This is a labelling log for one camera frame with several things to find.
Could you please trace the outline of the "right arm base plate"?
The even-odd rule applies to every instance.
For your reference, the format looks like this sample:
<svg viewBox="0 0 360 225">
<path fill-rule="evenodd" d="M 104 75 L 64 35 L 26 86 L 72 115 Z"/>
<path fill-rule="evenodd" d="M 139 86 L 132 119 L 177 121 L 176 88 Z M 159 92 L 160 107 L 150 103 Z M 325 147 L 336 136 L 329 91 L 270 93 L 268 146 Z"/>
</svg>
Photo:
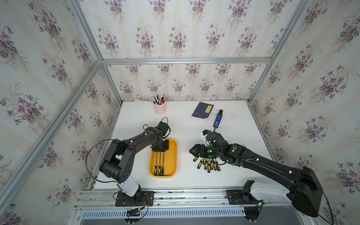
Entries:
<svg viewBox="0 0 360 225">
<path fill-rule="evenodd" d="M 250 193 L 254 180 L 246 181 L 245 185 L 241 189 L 227 190 L 225 197 L 230 205 L 256 205 L 257 207 L 263 206 L 266 200 L 258 200 Z"/>
</svg>

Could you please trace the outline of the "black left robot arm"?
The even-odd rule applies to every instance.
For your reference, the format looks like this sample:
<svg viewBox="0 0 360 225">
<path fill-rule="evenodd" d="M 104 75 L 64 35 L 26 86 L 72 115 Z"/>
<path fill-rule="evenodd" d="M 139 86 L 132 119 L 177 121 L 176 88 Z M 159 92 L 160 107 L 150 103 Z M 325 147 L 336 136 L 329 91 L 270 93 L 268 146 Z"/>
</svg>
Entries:
<svg viewBox="0 0 360 225">
<path fill-rule="evenodd" d="M 125 196 L 138 198 L 141 186 L 131 176 L 135 156 L 149 145 L 154 152 L 169 150 L 169 141 L 166 139 L 169 132 L 170 127 L 161 122 L 130 139 L 113 139 L 101 160 L 99 171 L 115 182 Z"/>
</svg>

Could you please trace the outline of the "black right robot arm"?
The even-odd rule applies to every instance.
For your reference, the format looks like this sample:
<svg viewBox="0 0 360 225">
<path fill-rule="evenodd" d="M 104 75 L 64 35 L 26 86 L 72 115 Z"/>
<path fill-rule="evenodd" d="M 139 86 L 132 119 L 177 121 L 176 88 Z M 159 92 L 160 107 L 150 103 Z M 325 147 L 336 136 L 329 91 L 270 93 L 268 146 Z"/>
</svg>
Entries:
<svg viewBox="0 0 360 225">
<path fill-rule="evenodd" d="M 316 173 L 306 166 L 302 169 L 282 165 L 262 157 L 247 147 L 229 144 L 220 133 L 204 130 L 204 144 L 195 144 L 189 153 L 195 158 L 217 159 L 226 164 L 260 173 L 289 190 L 287 198 L 301 213 L 318 217 L 323 188 Z"/>
</svg>

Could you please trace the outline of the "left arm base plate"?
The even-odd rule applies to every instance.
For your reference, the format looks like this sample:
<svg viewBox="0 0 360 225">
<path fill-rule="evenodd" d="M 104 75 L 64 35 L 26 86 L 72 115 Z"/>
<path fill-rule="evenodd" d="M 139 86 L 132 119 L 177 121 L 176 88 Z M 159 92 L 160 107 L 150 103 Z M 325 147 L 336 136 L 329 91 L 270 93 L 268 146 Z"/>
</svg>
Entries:
<svg viewBox="0 0 360 225">
<path fill-rule="evenodd" d="M 126 195 L 122 191 L 116 194 L 115 206 L 116 207 L 128 207 L 128 206 L 153 206 L 154 191 L 140 191 L 133 197 Z"/>
</svg>

